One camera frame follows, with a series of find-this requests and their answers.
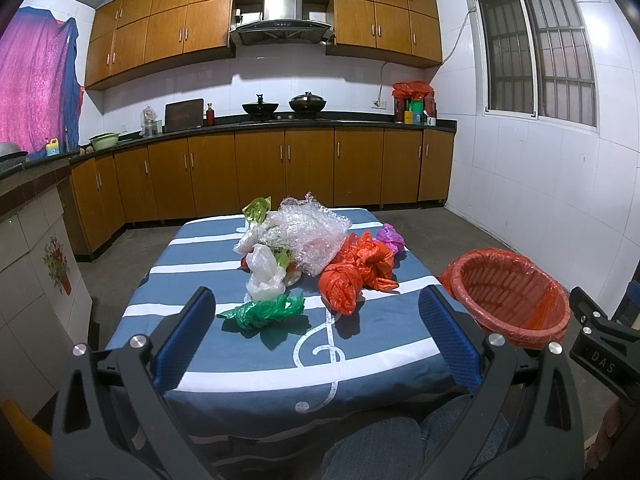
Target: window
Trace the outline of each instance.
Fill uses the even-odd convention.
[[[477,0],[486,110],[596,125],[593,66],[575,0]]]

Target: blue gripper pad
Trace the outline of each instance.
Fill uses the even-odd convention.
[[[173,390],[182,379],[193,355],[216,316],[216,298],[201,286],[188,301],[175,328],[166,338],[154,360],[154,386],[160,393]],[[158,325],[156,332],[162,333],[162,323],[171,323],[168,316]]]
[[[481,361],[476,348],[455,321],[450,305],[435,285],[425,287],[418,298],[418,312],[435,341],[458,386],[475,395],[482,385]],[[457,316],[469,316],[456,312]],[[471,327],[480,331],[477,325]]]

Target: curtain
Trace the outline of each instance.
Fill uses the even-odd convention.
[[[0,38],[0,142],[35,157],[58,139],[60,152],[78,146],[82,88],[76,79],[76,20],[20,8]]]

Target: white tiled wall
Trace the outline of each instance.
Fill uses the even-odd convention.
[[[468,6],[437,1],[446,56]],[[431,84],[440,116],[458,120],[447,207],[613,313],[640,259],[640,42],[613,0],[578,5],[596,71],[597,132],[477,115],[470,23]]]
[[[76,25],[78,26],[76,76],[78,82],[84,85],[86,56],[89,49],[89,36],[94,23],[95,10],[75,0],[24,0],[21,7],[48,9],[53,14],[53,17],[61,22],[66,22],[69,18],[76,19]],[[80,142],[83,144],[90,137],[101,133],[103,133],[102,93],[85,93],[80,111]]]
[[[92,300],[69,245],[57,189],[0,221],[0,400],[33,416],[59,388],[73,343],[85,342]],[[56,237],[68,264],[70,293],[57,288],[43,260]]]
[[[149,104],[164,121],[168,103],[203,98],[216,116],[244,114],[242,104],[264,100],[290,112],[289,101],[313,92],[327,101],[325,110],[393,113],[392,84],[424,78],[418,68],[388,63],[382,72],[385,110],[375,110],[383,62],[326,56],[320,44],[241,46],[236,58],[184,66],[135,79],[105,90],[104,128],[112,132],[140,129],[140,112]]]

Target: purple plastic bag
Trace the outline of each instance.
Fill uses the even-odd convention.
[[[404,238],[391,224],[382,224],[382,229],[376,234],[376,240],[385,244],[394,255],[404,251]]]

